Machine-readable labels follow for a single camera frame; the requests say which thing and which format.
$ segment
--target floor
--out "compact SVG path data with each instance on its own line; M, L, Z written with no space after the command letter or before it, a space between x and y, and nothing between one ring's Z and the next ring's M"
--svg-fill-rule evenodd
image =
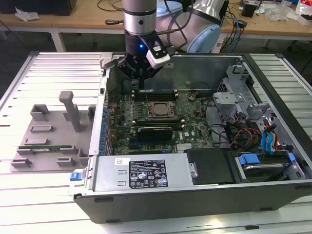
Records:
M0 41L0 97L4 94L15 75L19 71L23 62L27 58L29 51L55 51L55 47L48 33L18 32L17 36L25 44L26 48L15 39L12 33L7 32L7 41ZM91 34L64 33L64 43L68 52L88 52L88 51L125 51L124 35L96 35L97 44L93 44ZM282 53L289 62L301 71L307 61L312 57L312 44L307 41L295 43L291 51L287 47L291 41L273 40L269 47L262 47L262 39L242 39L235 53ZM303 72L303 76L309 82L312 81L312 63Z

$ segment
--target cpu socket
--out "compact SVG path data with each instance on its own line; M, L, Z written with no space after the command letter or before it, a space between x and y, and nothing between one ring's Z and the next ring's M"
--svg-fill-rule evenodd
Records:
M170 101L148 102L149 119L176 119L174 104Z

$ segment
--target wooden desk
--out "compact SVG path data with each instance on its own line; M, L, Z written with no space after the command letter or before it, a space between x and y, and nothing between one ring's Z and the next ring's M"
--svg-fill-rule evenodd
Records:
M241 11L237 10L238 5L233 7L233 3L240 2L239 0L230 0L231 12L238 20L247 22L244 34L255 35L276 35L276 36L308 36L312 37L312 27L302 25L296 20L289 19L288 21L270 22L265 14L254 13L253 17L241 16ZM229 19L225 20L222 26L223 33L230 33L232 31L232 23Z
M242 37L257 39L289 39L312 40L312 27L301 25L299 22L289 19L288 22L269 22L264 14L254 14L252 18L242 17L241 11L232 8L233 3L239 0L230 0L231 11L241 20L248 23ZM77 0L75 9L70 16L41 15L39 20L23 22L15 15L0 15L0 19L10 27L12 31L49 32L52 35L58 52L63 52L65 46L60 33L99 33L99 34L123 34L122 25L106 25L105 20L121 20L122 12L106 12L97 7L98 0ZM101 7L112 9L107 0ZM222 26L221 39L232 31L232 25L227 19Z

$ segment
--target label sticker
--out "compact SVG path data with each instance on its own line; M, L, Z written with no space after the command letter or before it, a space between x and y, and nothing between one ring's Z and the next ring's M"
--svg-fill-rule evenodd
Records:
M165 160L130 161L128 163L131 189L168 186Z
M129 162L129 157L115 158L115 165L129 165Z
M50 149L32 149L32 152L50 152Z

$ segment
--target motherboard chip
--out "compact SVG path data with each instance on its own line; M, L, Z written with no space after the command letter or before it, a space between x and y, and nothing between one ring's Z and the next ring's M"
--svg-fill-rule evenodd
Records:
M172 139L173 129L170 127L144 127L137 130L139 141L163 142Z
M167 102L149 102L148 111L150 119L176 119L174 104L171 101Z

